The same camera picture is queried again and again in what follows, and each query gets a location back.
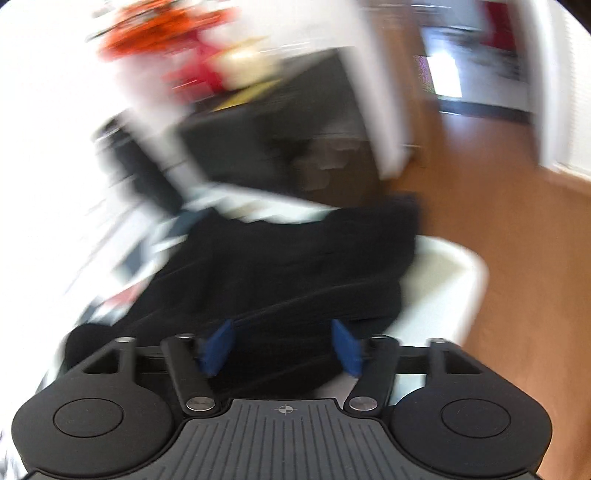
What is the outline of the black corduroy garment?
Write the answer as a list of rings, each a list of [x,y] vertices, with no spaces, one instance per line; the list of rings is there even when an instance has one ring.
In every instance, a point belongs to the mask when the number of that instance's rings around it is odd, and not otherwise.
[[[69,334],[64,366],[118,337],[156,346],[228,320],[235,344],[211,379],[216,395],[308,394],[341,371],[332,322],[365,339],[398,317],[419,230],[411,194],[301,224],[245,223],[208,211],[121,319]]]

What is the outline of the white storage box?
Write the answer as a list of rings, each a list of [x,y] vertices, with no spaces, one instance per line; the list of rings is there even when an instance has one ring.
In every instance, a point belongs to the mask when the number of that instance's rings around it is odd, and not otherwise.
[[[465,342],[488,284],[485,261],[472,250],[419,235],[415,259],[401,279],[403,306],[397,318],[377,320],[380,334],[403,346],[423,347],[433,338]]]

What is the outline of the geometric patterned table cloth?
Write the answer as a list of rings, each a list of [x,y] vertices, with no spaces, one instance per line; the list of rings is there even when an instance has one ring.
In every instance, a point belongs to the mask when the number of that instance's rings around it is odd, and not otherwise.
[[[112,325],[128,309],[153,275],[208,210],[244,222],[303,223],[321,219],[329,206],[286,195],[221,183],[195,188],[183,211],[166,219],[140,207],[115,230],[85,267],[76,307],[64,299],[11,335],[1,362],[1,476],[20,479],[26,469],[14,446],[11,424],[18,408],[52,383],[63,361],[69,332],[83,324]]]

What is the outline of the red orange object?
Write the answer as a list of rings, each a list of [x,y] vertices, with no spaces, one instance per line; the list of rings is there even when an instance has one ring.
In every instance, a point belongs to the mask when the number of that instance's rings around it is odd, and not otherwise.
[[[228,79],[214,62],[226,52],[204,38],[206,31],[235,19],[228,6],[209,8],[188,1],[137,1],[119,10],[101,32],[107,60],[145,55],[167,62],[164,83],[191,100],[228,93]]]

